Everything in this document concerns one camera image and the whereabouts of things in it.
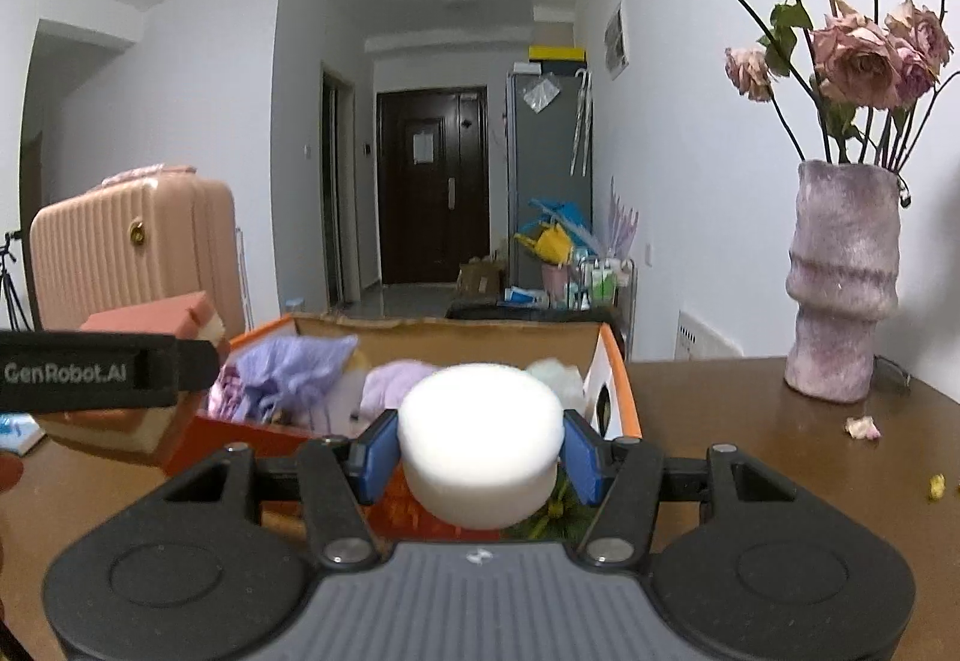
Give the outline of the lavender towel roll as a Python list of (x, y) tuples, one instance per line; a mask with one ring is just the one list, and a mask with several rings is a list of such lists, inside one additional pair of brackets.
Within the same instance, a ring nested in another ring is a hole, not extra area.
[(398, 409), (414, 386), (436, 372), (436, 365), (421, 360), (393, 360), (373, 368), (364, 379), (358, 416), (374, 420), (387, 409)]

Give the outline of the purple woven pouch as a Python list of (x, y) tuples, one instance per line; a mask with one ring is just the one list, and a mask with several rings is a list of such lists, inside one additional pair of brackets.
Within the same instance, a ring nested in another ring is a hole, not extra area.
[(332, 434), (329, 396), (358, 344), (356, 336), (274, 336), (256, 342), (233, 360), (242, 390), (235, 419)]

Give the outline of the pink layered sponge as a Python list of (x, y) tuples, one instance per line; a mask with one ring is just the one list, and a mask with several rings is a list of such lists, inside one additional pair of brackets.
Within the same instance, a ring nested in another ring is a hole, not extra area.
[[(229, 351), (226, 326), (205, 292), (93, 313), (82, 329), (208, 342), (220, 357)], [(130, 463), (166, 464), (206, 395), (181, 390), (171, 360), (155, 351), (101, 354), (82, 374), (86, 406), (43, 414), (39, 424), (62, 445)]]

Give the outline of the white round sponge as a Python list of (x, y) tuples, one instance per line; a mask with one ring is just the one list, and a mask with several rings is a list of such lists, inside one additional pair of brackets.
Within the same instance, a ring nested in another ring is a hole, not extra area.
[(565, 408), (521, 368), (462, 363), (420, 381), (398, 408), (410, 492), (436, 518), (500, 531), (553, 491)]

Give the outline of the orange cardboard box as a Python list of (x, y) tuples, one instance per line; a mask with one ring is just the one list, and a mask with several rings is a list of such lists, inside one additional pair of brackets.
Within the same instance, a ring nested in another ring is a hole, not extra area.
[(568, 420), (601, 438), (640, 435), (608, 326), (286, 315), (231, 341), (163, 469), (235, 441), (290, 456), (342, 435), (356, 500), (387, 541), (574, 544), (607, 480)]

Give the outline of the clear plastic ball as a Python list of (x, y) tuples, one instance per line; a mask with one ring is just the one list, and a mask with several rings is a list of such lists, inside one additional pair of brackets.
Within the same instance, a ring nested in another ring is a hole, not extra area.
[(547, 385), (565, 409), (584, 414), (587, 409), (587, 395), (583, 377), (576, 365), (566, 365), (551, 357), (532, 362), (526, 367), (526, 372)]

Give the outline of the fallen rose petal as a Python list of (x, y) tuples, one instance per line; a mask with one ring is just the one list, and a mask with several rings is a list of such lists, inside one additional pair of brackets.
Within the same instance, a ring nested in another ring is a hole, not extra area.
[(859, 441), (877, 441), (882, 438), (882, 432), (872, 416), (848, 417), (844, 422), (844, 432), (848, 437)]

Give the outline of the yellow bag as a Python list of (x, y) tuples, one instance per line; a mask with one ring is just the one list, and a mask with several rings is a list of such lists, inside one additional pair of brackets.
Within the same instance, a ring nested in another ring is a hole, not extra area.
[(574, 251), (571, 237), (558, 223), (537, 223), (529, 232), (517, 232), (514, 240), (545, 265), (566, 265)]

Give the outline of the brown carton on floor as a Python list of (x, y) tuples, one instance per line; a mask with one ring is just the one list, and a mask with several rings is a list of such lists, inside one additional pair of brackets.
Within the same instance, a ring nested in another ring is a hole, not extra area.
[(459, 266), (455, 294), (460, 299), (498, 301), (505, 287), (505, 267), (498, 260), (472, 258)]

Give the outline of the purple feather decoration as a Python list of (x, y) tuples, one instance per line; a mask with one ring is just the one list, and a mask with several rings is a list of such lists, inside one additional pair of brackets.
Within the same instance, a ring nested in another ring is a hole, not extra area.
[(619, 260), (630, 258), (640, 227), (640, 211), (628, 206), (620, 198), (615, 179), (610, 179), (607, 212), (607, 251)]

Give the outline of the grey refrigerator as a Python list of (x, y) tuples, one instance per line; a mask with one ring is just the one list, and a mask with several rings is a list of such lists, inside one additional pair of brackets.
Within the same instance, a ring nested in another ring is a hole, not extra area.
[(592, 224), (592, 164), (571, 172), (579, 79), (573, 74), (510, 74), (506, 81), (508, 284), (539, 289), (540, 260), (516, 234), (539, 224), (537, 202), (574, 203)]

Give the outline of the yellow box atop fridge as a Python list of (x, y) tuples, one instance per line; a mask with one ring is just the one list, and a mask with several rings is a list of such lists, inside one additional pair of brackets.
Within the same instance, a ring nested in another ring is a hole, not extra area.
[(531, 62), (576, 62), (587, 60), (583, 47), (530, 46), (527, 56)]

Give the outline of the dried pink roses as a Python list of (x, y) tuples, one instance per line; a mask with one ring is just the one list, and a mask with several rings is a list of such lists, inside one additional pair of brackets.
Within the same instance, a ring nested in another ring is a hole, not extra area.
[[(811, 99), (825, 163), (872, 164), (901, 175), (940, 95), (958, 85), (958, 67), (950, 71), (958, 55), (944, 26), (949, 0), (935, 10), (901, 0), (886, 13), (880, 0), (871, 1), (870, 13), (827, 0), (823, 21), (804, 0), (782, 0), (766, 17), (750, 1), (734, 1), (760, 37), (752, 47), (726, 50), (727, 79), (747, 101), (773, 106), (799, 159), (807, 157), (776, 97), (778, 79), (794, 79)], [(794, 63), (800, 42), (809, 74)]]

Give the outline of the white board against wall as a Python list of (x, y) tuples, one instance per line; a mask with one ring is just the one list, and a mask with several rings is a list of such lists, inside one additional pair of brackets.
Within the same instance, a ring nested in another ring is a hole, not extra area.
[(716, 329), (680, 310), (675, 331), (675, 360), (740, 359), (743, 351)]

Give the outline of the white wall panel box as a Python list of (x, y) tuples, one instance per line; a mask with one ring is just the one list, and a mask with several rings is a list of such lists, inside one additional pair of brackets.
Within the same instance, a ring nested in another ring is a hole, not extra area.
[(630, 42), (623, 1), (613, 10), (604, 29), (604, 63), (612, 81), (619, 78), (630, 65)]

